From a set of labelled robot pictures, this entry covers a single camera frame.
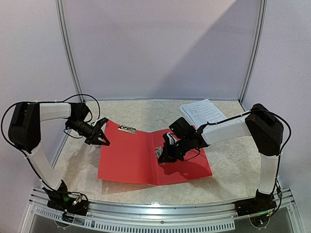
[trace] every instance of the white wall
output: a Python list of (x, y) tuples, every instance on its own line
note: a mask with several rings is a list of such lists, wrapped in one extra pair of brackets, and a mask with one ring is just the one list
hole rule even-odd
[[(75, 94), (55, 1), (0, 1), (0, 115), (22, 100), (63, 100)], [(9, 124), (10, 115), (5, 121)], [(62, 120), (44, 122), (51, 161), (63, 137)], [(23, 155), (0, 137), (0, 232), (15, 233), (31, 190), (39, 182)]]
[(66, 0), (83, 92), (238, 99), (260, 0)]
[(293, 137), (280, 179), (290, 187), (306, 232), (311, 232), (311, 1), (268, 1), (259, 53), (244, 102), (283, 116)]

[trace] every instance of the wire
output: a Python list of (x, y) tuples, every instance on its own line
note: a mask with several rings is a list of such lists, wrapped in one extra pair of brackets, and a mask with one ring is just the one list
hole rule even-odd
[(74, 139), (83, 138), (83, 136), (81, 136), (81, 137), (74, 137), (74, 136), (70, 135), (69, 133), (67, 133), (66, 130), (70, 130), (70, 129), (64, 129), (64, 130), (63, 130), (63, 132), (64, 132), (65, 134), (67, 134), (69, 137), (72, 137), (72, 138), (74, 138)]
[[(274, 183), (274, 186), (273, 186), (273, 190), (272, 190), (272, 193), (274, 193), (275, 188), (276, 188), (276, 185), (277, 185), (276, 183), (277, 183), (277, 176), (278, 176), (278, 172), (279, 172), (279, 168), (280, 168), (281, 155), (282, 155), (282, 152), (283, 152), (283, 149), (284, 149), (285, 145), (288, 143), (288, 141), (290, 140), (290, 138), (291, 138), (291, 136), (292, 136), (292, 129), (291, 129), (289, 123), (288, 123), (284, 118), (280, 117), (278, 114), (275, 114), (275, 113), (273, 113), (273, 112), (270, 112), (270, 111), (264, 110), (264, 109), (254, 109), (254, 110), (250, 110), (250, 111), (248, 111), (248, 112), (245, 112), (245, 113), (243, 113), (243, 114), (241, 114), (241, 115), (234, 116), (234, 117), (231, 117), (231, 118), (222, 120), (222, 121), (217, 122), (217, 123), (209, 123), (209, 122), (207, 122), (206, 125), (217, 125), (217, 124), (221, 124), (221, 123), (224, 123), (224, 122), (226, 122), (226, 121), (233, 120), (233, 119), (236, 119), (236, 118), (239, 118), (239, 117), (242, 117), (242, 116), (245, 116), (245, 115), (254, 113), (254, 112), (265, 112), (265, 113), (268, 113), (268, 114), (271, 114), (271, 115), (277, 117), (278, 119), (280, 119), (281, 121), (283, 121), (283, 122), (285, 123), (285, 125), (287, 126), (288, 131), (289, 131), (288, 137), (287, 137), (287, 139), (285, 140), (285, 142), (283, 143), (283, 145), (281, 146), (280, 151), (279, 151), (279, 154), (278, 154), (278, 162), (277, 162), (277, 169), (276, 169), (276, 180), (275, 180), (275, 183)], [(282, 202), (282, 197), (280, 198), (280, 203), (279, 203), (278, 207), (272, 211), (272, 213), (270, 214), (269, 217), (272, 217), (272, 216), (279, 210), (279, 208), (280, 208), (280, 206), (281, 206), (281, 202)]]
[(92, 112), (91, 112), (91, 111), (89, 111), (89, 113), (91, 114), (91, 119), (90, 119), (90, 120), (88, 120), (88, 121), (86, 121), (86, 123), (89, 123), (89, 122), (93, 119), (93, 114), (92, 114)]
[(282, 204), (282, 198), (280, 198), (280, 202), (279, 202), (279, 204), (278, 204), (277, 209), (273, 210), (273, 211), (270, 213), (269, 217), (272, 217), (273, 215), (276, 214), (276, 212), (279, 210), (281, 204)]
[(194, 159), (195, 157), (199, 156), (199, 154), (201, 153), (201, 150), (200, 150), (200, 149), (198, 149), (198, 148), (195, 148), (195, 150), (197, 150), (197, 151), (198, 151), (198, 153), (197, 153), (195, 156), (193, 156), (193, 157), (191, 157), (191, 158), (189, 158), (189, 159), (184, 160), (183, 162), (185, 162), (185, 161), (189, 161), (190, 159)]
[(93, 96), (88, 95), (88, 94), (76, 94), (76, 95), (73, 95), (73, 96), (68, 97), (67, 99), (65, 99), (65, 100), (63, 100), (63, 101), (40, 101), (40, 102), (34, 102), (34, 101), (20, 101), (20, 102), (16, 102), (16, 103), (12, 104), (10, 107), (8, 107), (8, 108), (5, 110), (5, 112), (4, 112), (3, 116), (2, 116), (2, 119), (1, 119), (1, 126), (0, 126), (0, 128), (1, 128), (1, 134), (2, 134), (2, 137), (4, 138), (4, 140), (5, 140), (9, 145), (11, 145), (12, 147), (14, 147), (14, 148), (17, 149), (18, 151), (20, 151), (20, 152), (25, 156), (25, 158), (27, 159), (27, 161), (28, 161), (30, 167), (32, 168), (32, 170), (33, 170), (34, 173), (36, 174), (36, 176), (42, 181), (42, 183), (43, 183), (47, 188), (49, 188), (50, 190), (55, 191), (55, 192), (58, 192), (58, 191), (55, 190), (55, 189), (53, 189), (53, 188), (51, 188), (51, 187), (41, 178), (41, 176), (38, 174), (38, 172), (37, 172), (36, 169), (34, 168), (33, 164), (30, 162), (30, 160), (29, 160), (29, 158), (28, 158), (28, 155), (27, 155), (24, 151), (22, 151), (21, 149), (19, 149), (17, 146), (15, 146), (12, 142), (10, 142), (9, 139), (5, 136), (4, 130), (3, 130), (3, 122), (4, 122), (4, 119), (5, 119), (5, 116), (7, 115), (7, 113), (8, 113), (14, 106), (16, 106), (16, 105), (18, 105), (18, 104), (22, 104), (22, 103), (64, 103), (64, 102), (66, 102), (67, 100), (69, 100), (69, 99), (71, 99), (71, 98), (73, 98), (73, 97), (75, 97), (75, 96), (89, 96), (89, 97), (93, 98), (93, 99), (97, 102), (98, 110), (99, 110), (98, 117), (100, 117), (100, 105), (99, 105), (98, 101), (97, 101)]
[(101, 107), (100, 107), (100, 105), (99, 105), (99, 103), (98, 103), (98, 100), (95, 99), (95, 97), (93, 97), (93, 96), (91, 96), (91, 95), (89, 95), (89, 94), (76, 94), (76, 95), (73, 95), (73, 96), (68, 97), (67, 99), (64, 99), (63, 102), (66, 102), (67, 100), (69, 100), (69, 99), (71, 99), (71, 98), (73, 98), (73, 97), (76, 97), (76, 96), (89, 96), (89, 97), (91, 97), (93, 100), (95, 100), (96, 103), (97, 103), (97, 106), (98, 106), (98, 118), (97, 118), (97, 119), (100, 118), (100, 116), (101, 116)]

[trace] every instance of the white table surface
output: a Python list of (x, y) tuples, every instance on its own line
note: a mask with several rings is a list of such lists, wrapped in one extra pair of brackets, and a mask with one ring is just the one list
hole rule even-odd
[[(153, 132), (168, 128), (182, 116), (178, 107), (187, 100), (101, 101), (101, 117), (138, 130)], [(243, 112), (235, 101), (214, 101), (226, 117)], [(88, 102), (94, 119), (96, 102)], [(255, 195), (259, 182), (260, 156), (251, 137), (234, 138), (204, 149), (213, 176), (164, 186), (128, 184), (97, 178), (100, 146), (84, 139), (68, 138), (54, 170), (69, 191), (79, 191), (92, 200), (122, 203), (197, 204), (246, 198)]]

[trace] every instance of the paper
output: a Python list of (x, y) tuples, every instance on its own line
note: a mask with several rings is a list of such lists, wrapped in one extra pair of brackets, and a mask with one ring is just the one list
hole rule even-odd
[(207, 122), (214, 123), (226, 119), (224, 114), (209, 100), (182, 104), (179, 110), (196, 128)]
[(123, 183), (167, 185), (211, 176), (203, 149), (198, 156), (197, 151), (188, 151), (184, 157), (188, 161), (157, 163), (156, 148), (163, 146), (162, 136), (168, 132), (172, 131), (166, 129), (147, 133), (137, 130), (137, 134), (127, 133), (118, 130), (118, 124), (109, 120), (104, 133), (111, 144), (102, 146), (98, 178)]

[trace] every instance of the metal clip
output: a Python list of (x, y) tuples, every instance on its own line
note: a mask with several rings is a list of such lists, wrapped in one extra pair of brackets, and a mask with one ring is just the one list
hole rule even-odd
[(125, 126), (125, 125), (119, 125), (118, 130), (121, 130), (123, 132), (136, 134), (136, 129), (133, 127)]

